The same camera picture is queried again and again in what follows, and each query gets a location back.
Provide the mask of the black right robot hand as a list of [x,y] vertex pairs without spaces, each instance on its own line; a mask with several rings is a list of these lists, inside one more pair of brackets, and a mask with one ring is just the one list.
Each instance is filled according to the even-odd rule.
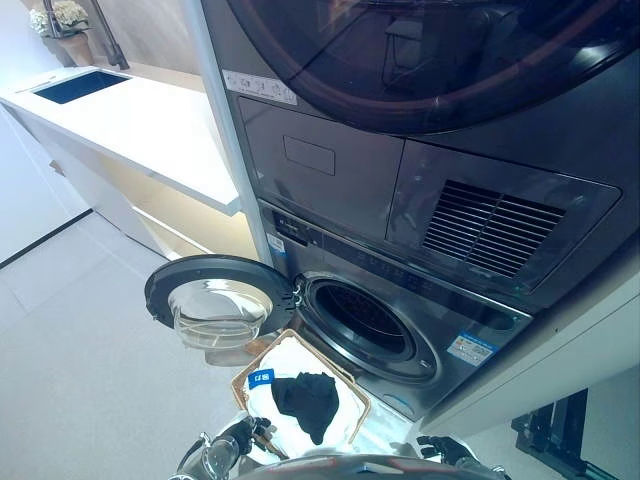
[[459,461],[473,458],[471,451],[449,436],[419,436],[416,442],[424,459],[439,456],[442,463],[456,465]]

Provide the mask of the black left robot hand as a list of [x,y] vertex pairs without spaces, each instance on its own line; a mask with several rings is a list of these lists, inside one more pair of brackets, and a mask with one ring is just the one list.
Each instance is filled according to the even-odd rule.
[[247,455],[254,444],[263,451],[267,450],[266,435],[270,427],[271,421],[267,418],[247,416],[228,427],[222,436],[232,438],[238,446],[239,454]]

